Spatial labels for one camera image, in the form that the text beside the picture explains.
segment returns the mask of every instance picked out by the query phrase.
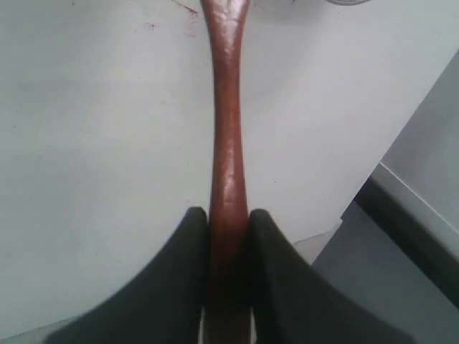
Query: red stain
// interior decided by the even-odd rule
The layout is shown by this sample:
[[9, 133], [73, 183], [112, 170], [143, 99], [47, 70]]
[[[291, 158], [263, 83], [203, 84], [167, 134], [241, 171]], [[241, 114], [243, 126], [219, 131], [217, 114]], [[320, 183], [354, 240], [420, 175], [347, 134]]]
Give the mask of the red stain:
[[179, 5], [180, 7], [183, 7], [186, 9], [192, 16], [197, 16], [199, 12], [195, 9], [192, 9], [191, 7], [188, 7], [187, 5], [180, 4], [177, 0], [171, 0], [175, 4]]

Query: reddish-brown handle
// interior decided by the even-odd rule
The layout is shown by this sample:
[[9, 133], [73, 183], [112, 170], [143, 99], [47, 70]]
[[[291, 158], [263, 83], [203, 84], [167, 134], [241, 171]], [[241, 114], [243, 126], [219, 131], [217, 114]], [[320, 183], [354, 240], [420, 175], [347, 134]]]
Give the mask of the reddish-brown handle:
[[250, 341], [250, 309], [242, 301], [236, 261], [248, 227], [240, 124], [240, 55], [248, 0], [202, 0], [214, 67], [214, 170], [207, 344]]

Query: glossy wooden stick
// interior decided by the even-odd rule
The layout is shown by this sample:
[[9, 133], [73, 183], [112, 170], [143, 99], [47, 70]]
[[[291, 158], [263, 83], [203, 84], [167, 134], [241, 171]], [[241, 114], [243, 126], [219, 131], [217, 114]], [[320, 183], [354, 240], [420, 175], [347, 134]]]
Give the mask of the glossy wooden stick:
[[240, 124], [240, 55], [248, 0], [202, 0], [214, 68], [214, 170], [209, 222], [211, 267], [204, 320], [208, 344], [250, 341], [250, 308], [237, 267], [248, 212]]

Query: wooden handle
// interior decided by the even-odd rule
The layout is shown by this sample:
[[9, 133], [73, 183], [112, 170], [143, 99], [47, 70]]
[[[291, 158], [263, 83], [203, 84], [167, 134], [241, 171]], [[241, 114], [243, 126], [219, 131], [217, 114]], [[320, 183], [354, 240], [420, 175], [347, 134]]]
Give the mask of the wooden handle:
[[204, 339], [250, 341], [250, 308], [237, 268], [248, 228], [240, 124], [240, 55], [248, 0], [202, 0], [214, 67], [214, 170], [209, 222], [211, 264]]

